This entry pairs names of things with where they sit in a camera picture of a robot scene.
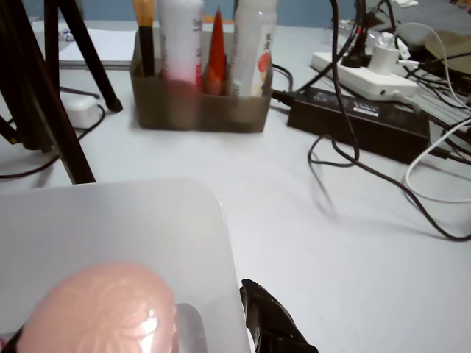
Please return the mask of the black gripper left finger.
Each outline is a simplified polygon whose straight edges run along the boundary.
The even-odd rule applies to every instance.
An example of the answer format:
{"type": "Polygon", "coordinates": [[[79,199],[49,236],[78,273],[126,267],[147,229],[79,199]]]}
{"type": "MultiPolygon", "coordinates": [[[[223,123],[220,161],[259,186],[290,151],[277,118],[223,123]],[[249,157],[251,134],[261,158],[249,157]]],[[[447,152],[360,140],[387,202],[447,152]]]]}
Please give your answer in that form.
{"type": "Polygon", "coordinates": [[[1,353],[19,353],[19,343],[24,335],[25,324],[11,334],[1,334],[1,353]]]}

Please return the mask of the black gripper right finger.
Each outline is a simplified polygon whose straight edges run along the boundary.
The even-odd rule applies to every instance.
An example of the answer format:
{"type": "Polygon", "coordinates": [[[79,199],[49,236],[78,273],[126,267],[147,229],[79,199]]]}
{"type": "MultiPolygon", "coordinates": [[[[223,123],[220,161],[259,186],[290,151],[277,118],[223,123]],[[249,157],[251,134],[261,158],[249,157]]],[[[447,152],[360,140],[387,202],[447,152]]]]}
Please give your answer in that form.
{"type": "Polygon", "coordinates": [[[264,287],[243,279],[239,292],[256,352],[319,352],[307,342],[286,308],[264,287]]]}

